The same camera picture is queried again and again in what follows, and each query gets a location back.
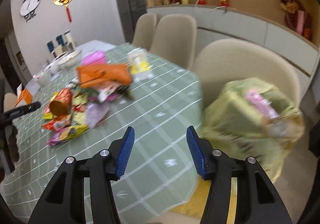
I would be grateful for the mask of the beige chair far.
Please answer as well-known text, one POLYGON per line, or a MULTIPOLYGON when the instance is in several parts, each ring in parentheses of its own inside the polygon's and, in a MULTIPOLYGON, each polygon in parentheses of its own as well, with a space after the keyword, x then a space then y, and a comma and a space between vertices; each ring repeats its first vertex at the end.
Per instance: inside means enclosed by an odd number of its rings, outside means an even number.
POLYGON ((158 17, 156 13, 142 15, 136 23, 132 45, 149 51, 153 42, 157 23, 158 17))

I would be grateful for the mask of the pink yellow snack packet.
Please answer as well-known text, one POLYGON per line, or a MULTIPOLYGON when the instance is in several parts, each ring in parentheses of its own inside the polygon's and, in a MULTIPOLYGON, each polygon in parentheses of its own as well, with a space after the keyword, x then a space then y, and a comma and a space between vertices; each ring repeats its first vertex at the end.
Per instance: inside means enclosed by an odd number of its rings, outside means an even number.
POLYGON ((50 136, 47 145, 54 146, 63 142, 66 142, 71 139, 75 139, 80 136, 88 129, 88 126, 85 124, 81 125, 72 125, 58 130, 58 132, 53 132, 50 136))

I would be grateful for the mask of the white yellow toy container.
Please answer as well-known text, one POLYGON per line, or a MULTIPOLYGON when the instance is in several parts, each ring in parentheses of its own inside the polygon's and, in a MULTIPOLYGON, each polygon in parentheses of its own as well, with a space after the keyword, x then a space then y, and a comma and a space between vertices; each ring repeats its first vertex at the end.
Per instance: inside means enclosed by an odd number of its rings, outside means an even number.
POLYGON ((143 48, 135 48, 127 54, 129 60, 129 71, 134 82, 153 78, 147 54, 148 52, 143 48))

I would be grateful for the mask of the right red figurine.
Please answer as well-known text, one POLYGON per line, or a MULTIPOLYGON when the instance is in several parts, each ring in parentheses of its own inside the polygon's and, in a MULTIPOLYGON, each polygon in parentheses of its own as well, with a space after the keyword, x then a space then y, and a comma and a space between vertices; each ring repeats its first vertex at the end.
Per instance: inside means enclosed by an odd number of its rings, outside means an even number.
POLYGON ((229 0, 220 0, 219 2, 220 7, 229 7, 229 0))

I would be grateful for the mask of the yellow seat cushion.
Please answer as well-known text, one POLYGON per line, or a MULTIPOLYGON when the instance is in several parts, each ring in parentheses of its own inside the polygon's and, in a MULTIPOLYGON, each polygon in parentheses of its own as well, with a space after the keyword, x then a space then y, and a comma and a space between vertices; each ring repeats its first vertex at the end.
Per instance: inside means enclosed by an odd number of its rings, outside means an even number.
MULTIPOLYGON (((231 179, 231 197, 229 202, 229 211, 227 217, 227 223, 235 222, 236 204, 237 204, 237 178, 231 179)), ((191 199, 181 204, 171 211, 182 215, 195 217, 200 219, 206 206, 207 197, 210 189, 210 181, 204 181, 200 176, 198 177, 197 188, 192 195, 191 199)))

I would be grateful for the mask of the orange plastic bag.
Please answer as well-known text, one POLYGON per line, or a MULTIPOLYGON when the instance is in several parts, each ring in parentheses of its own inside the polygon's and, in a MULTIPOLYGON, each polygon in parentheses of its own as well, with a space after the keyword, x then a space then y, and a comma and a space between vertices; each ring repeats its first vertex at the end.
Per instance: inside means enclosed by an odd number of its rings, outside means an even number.
POLYGON ((128 65, 121 63, 93 63, 75 69, 82 88, 93 87, 107 81, 130 85, 132 81, 128 65))

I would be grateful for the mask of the wooden shelf cabinet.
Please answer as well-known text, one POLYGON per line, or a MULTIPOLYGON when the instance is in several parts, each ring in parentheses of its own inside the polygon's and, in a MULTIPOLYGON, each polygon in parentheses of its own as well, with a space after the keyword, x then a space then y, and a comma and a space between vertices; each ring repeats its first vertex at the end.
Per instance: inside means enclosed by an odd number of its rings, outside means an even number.
POLYGON ((164 5, 163 0, 146 0, 148 12, 160 16, 187 14, 197 20, 197 47, 219 40, 236 38, 261 45, 283 57, 295 70, 300 93, 305 94, 311 85, 319 63, 319 2, 299 0, 312 17, 312 38, 288 28, 280 0, 229 0, 229 7, 220 7, 220 0, 206 0, 197 5, 164 5))

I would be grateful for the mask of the large white bowl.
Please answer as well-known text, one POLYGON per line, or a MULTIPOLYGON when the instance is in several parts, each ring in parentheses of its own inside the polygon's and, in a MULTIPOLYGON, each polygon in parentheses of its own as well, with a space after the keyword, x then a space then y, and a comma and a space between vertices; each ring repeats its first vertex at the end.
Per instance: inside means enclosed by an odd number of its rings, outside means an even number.
POLYGON ((82 61, 82 50, 75 50, 74 52, 68 54, 58 62, 58 67, 60 70, 70 69, 78 65, 82 61))

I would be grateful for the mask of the orange white box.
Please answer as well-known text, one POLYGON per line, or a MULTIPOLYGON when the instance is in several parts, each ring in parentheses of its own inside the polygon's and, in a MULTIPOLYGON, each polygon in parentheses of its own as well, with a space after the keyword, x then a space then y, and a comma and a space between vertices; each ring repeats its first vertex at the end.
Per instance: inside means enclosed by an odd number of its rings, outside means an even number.
POLYGON ((17 99, 14 108, 29 105, 32 103, 33 96, 28 89, 22 89, 22 84, 17 88, 17 99))

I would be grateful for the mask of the beige chair near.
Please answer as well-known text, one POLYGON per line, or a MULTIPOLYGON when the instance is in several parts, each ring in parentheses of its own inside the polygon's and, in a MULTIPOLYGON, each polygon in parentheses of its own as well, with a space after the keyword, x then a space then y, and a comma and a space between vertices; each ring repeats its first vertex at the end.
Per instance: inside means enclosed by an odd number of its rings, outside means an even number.
POLYGON ((275 85, 300 105, 300 82, 293 67, 278 54, 238 39, 217 40, 196 56, 192 71, 198 76, 203 108, 209 106, 230 81, 259 78, 275 85))

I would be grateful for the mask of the gold yellow snack wrapper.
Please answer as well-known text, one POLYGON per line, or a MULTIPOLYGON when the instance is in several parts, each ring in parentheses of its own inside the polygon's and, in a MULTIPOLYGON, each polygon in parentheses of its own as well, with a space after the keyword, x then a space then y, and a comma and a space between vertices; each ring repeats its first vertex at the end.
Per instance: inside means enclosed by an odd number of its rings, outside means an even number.
POLYGON ((87 95, 76 92, 72 97, 72 119, 76 124, 86 122, 87 95))

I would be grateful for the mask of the red gift bag decoration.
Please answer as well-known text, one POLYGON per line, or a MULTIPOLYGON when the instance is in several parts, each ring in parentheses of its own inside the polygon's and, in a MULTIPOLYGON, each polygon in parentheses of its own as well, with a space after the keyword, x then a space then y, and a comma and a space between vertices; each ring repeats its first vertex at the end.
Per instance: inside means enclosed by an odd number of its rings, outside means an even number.
POLYGON ((312 17, 302 3, 299 0, 280 0, 280 8, 285 14, 286 26, 310 41, 312 17))

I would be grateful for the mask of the pink long snack wrapper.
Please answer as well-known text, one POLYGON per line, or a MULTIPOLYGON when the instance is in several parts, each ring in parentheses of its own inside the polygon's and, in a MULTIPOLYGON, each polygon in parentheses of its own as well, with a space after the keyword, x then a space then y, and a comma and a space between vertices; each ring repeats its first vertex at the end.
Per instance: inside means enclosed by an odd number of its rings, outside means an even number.
POLYGON ((249 90, 245 97, 266 119, 271 121, 279 117, 271 103, 256 90, 249 90))

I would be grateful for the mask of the red snack packet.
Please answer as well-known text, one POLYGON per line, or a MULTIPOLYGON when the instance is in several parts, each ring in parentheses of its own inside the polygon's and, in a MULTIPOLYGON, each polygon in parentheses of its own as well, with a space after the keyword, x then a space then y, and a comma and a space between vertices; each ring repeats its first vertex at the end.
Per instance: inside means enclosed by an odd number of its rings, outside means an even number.
POLYGON ((43 129, 58 132, 59 130, 71 125, 71 115, 59 116, 42 125, 43 129))

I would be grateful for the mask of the red figurine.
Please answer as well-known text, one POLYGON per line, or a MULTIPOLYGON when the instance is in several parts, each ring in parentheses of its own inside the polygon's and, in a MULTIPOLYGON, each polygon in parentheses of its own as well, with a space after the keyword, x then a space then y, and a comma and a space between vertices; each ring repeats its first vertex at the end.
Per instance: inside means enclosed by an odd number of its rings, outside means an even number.
POLYGON ((219 2, 220 7, 229 7, 229 0, 220 0, 219 2))
POLYGON ((197 5, 206 5, 206 0, 197 0, 197 5))

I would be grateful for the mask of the beige chair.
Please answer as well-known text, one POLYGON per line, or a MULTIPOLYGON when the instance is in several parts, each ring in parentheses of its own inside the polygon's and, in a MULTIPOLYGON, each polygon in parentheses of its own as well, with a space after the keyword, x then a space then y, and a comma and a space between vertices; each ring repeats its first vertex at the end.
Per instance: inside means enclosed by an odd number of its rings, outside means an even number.
POLYGON ((157 23, 158 17, 156 13, 142 15, 136 23, 132 45, 149 51, 153 42, 157 23))
POLYGON ((275 85, 300 105, 300 82, 293 67, 278 54, 238 39, 217 40, 196 56, 192 71, 198 76, 203 108, 209 106, 230 81, 259 78, 275 85))
POLYGON ((194 17, 171 14, 157 24, 150 53, 190 69, 195 58, 197 22, 194 17))

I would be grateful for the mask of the green snack bag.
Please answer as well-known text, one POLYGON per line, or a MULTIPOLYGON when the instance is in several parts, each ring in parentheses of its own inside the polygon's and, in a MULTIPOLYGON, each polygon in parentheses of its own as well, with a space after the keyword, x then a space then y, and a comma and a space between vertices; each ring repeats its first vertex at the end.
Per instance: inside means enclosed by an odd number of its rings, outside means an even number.
POLYGON ((122 85, 117 81, 107 81, 95 86, 82 88, 75 80, 71 81, 68 89, 72 91, 75 104, 88 104, 90 102, 113 102, 119 97, 133 99, 129 85, 122 85))

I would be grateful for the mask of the pink plastic box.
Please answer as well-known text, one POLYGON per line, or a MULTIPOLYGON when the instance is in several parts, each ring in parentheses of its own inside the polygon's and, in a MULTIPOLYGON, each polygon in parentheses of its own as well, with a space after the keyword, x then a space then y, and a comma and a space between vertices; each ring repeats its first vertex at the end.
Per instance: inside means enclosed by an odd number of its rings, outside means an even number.
POLYGON ((91 65, 91 64, 105 64, 105 52, 103 50, 97 50, 91 54, 88 54, 82 59, 81 64, 83 66, 91 65))

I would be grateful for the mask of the purple translucent wrapper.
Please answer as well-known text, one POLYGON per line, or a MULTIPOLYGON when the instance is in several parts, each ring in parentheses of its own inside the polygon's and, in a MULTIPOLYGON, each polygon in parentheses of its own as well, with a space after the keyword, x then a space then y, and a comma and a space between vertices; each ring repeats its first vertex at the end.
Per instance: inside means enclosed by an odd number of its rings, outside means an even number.
POLYGON ((85 124, 89 129, 95 128, 95 126, 104 119, 110 110, 108 102, 98 103, 91 102, 86 107, 85 124))

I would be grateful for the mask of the red paper cup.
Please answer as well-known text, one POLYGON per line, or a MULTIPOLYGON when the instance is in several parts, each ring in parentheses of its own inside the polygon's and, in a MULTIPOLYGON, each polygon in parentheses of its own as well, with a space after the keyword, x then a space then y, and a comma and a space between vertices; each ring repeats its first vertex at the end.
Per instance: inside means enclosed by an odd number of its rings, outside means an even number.
POLYGON ((66 116, 72 104, 72 92, 68 88, 63 88, 50 102, 49 108, 54 116, 66 116))

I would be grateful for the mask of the beige chair middle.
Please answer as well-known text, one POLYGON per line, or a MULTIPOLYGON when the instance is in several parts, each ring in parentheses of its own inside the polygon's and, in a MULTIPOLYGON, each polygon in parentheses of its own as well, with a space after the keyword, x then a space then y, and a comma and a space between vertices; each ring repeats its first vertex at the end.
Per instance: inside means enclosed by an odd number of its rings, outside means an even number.
POLYGON ((194 17, 171 14, 157 24, 150 53, 190 69, 195 58, 197 22, 194 17))

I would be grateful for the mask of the left red figurine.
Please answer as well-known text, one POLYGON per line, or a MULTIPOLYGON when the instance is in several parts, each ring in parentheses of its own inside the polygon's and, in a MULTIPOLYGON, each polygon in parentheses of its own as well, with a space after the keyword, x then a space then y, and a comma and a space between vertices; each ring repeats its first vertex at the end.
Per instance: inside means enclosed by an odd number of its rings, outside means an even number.
POLYGON ((197 5, 206 5, 206 0, 197 0, 197 5))

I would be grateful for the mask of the panda wall clock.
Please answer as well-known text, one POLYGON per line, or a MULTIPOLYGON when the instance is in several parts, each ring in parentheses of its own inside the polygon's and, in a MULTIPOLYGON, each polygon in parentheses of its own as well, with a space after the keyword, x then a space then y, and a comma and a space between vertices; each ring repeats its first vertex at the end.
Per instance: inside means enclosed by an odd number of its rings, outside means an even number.
POLYGON ((36 16, 35 10, 38 7, 40 0, 23 0, 20 8, 20 15, 28 22, 36 16))

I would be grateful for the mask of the steel mug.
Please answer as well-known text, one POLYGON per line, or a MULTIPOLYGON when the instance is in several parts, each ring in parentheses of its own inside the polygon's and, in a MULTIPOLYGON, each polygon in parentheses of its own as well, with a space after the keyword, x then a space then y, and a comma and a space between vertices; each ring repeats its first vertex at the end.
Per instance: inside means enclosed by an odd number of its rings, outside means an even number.
POLYGON ((72 53, 76 49, 76 44, 75 44, 75 42, 68 42, 68 43, 66 43, 65 47, 67 49, 67 52, 72 53))

